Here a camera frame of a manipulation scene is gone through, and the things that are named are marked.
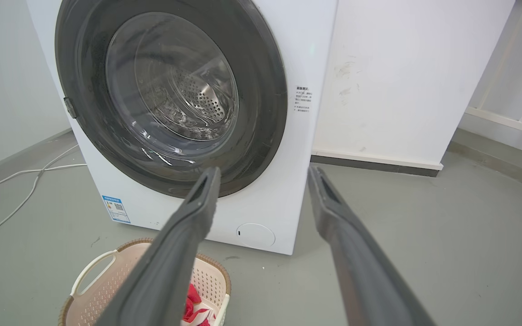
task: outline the washing machine door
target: washing machine door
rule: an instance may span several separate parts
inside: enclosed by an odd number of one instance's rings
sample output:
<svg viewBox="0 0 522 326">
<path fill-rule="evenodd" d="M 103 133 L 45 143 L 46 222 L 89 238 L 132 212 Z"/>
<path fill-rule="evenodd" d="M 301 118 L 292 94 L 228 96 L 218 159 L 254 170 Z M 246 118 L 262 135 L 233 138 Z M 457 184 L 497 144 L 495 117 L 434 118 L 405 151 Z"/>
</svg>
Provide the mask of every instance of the washing machine door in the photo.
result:
<svg viewBox="0 0 522 326">
<path fill-rule="evenodd" d="M 267 168 L 285 128 L 285 72 L 250 0 L 64 0 L 66 106 L 120 171 L 184 197 L 207 167 L 220 196 Z"/>
</svg>

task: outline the washing machine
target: washing machine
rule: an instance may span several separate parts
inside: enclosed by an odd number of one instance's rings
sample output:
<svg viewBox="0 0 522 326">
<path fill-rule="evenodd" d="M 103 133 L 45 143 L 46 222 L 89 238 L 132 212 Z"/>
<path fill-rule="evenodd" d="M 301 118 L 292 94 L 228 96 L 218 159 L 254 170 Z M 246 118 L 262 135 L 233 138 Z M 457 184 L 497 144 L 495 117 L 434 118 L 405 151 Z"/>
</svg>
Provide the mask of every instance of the washing machine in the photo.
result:
<svg viewBox="0 0 522 326">
<path fill-rule="evenodd" d="M 110 219 L 159 230 L 220 167 L 207 239 L 292 254 L 337 0 L 27 4 Z"/>
</svg>

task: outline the white basket handle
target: white basket handle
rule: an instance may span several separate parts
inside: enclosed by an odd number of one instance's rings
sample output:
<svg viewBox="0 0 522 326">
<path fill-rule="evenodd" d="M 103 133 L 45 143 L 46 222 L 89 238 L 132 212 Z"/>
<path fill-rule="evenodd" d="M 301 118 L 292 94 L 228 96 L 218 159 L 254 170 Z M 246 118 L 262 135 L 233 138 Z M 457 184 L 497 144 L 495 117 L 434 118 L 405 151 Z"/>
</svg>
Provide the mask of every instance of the white basket handle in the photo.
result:
<svg viewBox="0 0 522 326">
<path fill-rule="evenodd" d="M 91 287 L 98 278 L 100 278 L 100 276 L 102 276 L 102 274 L 104 274 L 104 272 L 106 272 L 106 270 L 114 263 L 114 260 L 116 260 L 116 253 L 118 253 L 118 250 L 111 250 L 111 251 L 108 251 L 108 252 L 104 252 L 103 254 L 101 254 L 100 256 L 94 258 L 93 261 L 91 261 L 80 273 L 80 275 L 78 275 L 78 278 L 76 279 L 76 281 L 74 282 L 74 285 L 72 286 L 72 292 L 70 293 L 70 295 L 74 298 L 76 297 L 79 297 L 81 295 L 83 295 L 85 293 L 85 291 L 87 289 L 89 289 L 89 287 Z M 96 276 L 96 278 L 94 278 L 94 280 L 89 283 L 89 285 L 81 292 L 78 292 L 78 287 L 81 285 L 82 283 L 82 280 L 83 278 L 87 275 L 87 273 L 90 272 L 90 270 L 92 268 L 94 268 L 94 266 L 96 266 L 99 262 L 101 262 L 102 260 L 104 260 L 105 258 L 108 258 L 112 256 L 112 261 L 110 262 L 110 264 L 108 264 L 108 266 L 106 266 L 106 268 L 104 268 L 104 270 L 98 274 L 98 276 Z"/>
</svg>

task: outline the laundry basket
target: laundry basket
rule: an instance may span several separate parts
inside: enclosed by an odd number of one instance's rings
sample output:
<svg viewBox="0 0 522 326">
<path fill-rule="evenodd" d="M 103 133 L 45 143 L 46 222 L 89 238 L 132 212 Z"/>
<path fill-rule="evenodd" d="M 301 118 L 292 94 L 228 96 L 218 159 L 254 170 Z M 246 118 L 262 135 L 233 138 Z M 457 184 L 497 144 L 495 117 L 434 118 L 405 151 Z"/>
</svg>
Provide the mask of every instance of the laundry basket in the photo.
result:
<svg viewBox="0 0 522 326">
<path fill-rule="evenodd" d="M 70 296 L 60 311 L 58 325 L 93 326 L 151 243 L 152 239 L 149 238 L 133 240 L 91 261 L 76 279 Z M 79 289 L 87 273 L 107 258 L 112 258 L 112 261 L 99 276 L 85 289 Z M 222 326 L 231 294 L 231 281 L 225 268 L 212 258 L 197 254 L 190 282 L 197 289 L 203 304 L 215 314 L 213 326 Z"/>
</svg>

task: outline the front-loading washing machine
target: front-loading washing machine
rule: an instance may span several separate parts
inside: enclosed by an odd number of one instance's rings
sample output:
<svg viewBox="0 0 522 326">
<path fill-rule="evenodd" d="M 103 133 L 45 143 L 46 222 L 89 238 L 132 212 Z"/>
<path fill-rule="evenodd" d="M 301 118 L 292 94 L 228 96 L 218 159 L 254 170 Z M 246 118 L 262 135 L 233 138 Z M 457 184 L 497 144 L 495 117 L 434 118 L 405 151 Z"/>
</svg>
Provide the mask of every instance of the front-loading washing machine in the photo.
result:
<svg viewBox="0 0 522 326">
<path fill-rule="evenodd" d="M 207 167 L 207 239 L 292 254 L 337 0 L 27 0 L 112 220 L 160 229 Z"/>
</svg>

